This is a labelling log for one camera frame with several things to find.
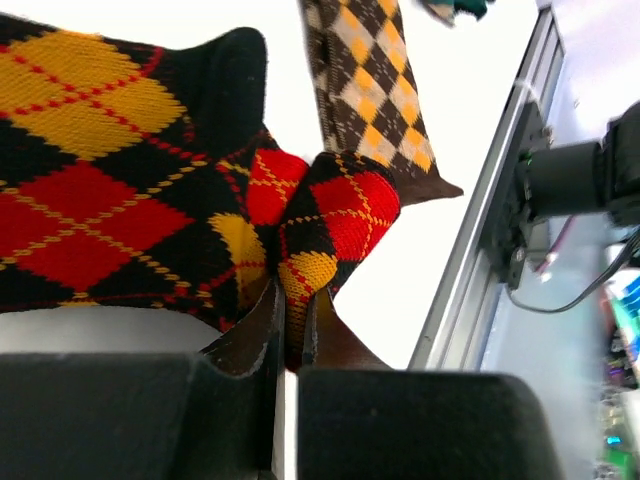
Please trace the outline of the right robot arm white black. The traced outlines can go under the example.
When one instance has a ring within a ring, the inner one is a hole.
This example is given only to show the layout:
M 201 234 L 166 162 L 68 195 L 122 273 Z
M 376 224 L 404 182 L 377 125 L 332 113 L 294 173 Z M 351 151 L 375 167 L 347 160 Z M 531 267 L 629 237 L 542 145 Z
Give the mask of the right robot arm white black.
M 639 105 L 609 122 L 603 139 L 538 150 L 515 182 L 526 220 L 606 213 L 617 226 L 639 224 Z

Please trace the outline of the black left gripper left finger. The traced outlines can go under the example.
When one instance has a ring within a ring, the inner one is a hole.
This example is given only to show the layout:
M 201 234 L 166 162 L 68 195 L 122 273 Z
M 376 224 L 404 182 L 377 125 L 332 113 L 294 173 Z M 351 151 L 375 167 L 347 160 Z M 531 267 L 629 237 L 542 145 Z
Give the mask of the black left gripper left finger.
M 277 280 L 200 353 L 1 358 L 5 479 L 275 479 L 284 294 Z

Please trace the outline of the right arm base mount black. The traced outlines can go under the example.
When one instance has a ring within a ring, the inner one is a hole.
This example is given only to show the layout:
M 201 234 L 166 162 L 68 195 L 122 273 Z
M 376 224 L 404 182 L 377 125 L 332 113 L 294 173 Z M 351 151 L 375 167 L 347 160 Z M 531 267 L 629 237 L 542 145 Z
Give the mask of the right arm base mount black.
M 525 195 L 518 165 L 530 154 L 547 149 L 548 137 L 538 106 L 528 102 L 507 142 L 504 162 L 480 236 L 480 249 L 498 281 L 518 288 L 532 227 L 526 220 Z

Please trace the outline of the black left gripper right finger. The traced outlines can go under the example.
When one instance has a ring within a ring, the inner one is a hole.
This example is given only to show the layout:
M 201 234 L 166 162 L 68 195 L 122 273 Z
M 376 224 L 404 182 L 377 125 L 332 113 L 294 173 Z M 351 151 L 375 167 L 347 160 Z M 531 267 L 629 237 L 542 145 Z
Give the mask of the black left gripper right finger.
M 560 479 L 542 405 L 509 374 L 382 364 L 321 290 L 298 373 L 300 479 Z

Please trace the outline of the black red yellow argyle sock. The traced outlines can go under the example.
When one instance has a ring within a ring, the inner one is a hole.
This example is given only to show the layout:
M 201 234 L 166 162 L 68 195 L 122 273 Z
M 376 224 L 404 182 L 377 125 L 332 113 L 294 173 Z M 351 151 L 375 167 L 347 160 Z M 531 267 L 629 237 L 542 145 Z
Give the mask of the black red yellow argyle sock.
M 232 329 L 277 277 L 285 363 L 400 212 L 388 168 L 312 163 L 263 122 L 266 49 L 184 50 L 1 18 L 1 309 L 174 310 Z

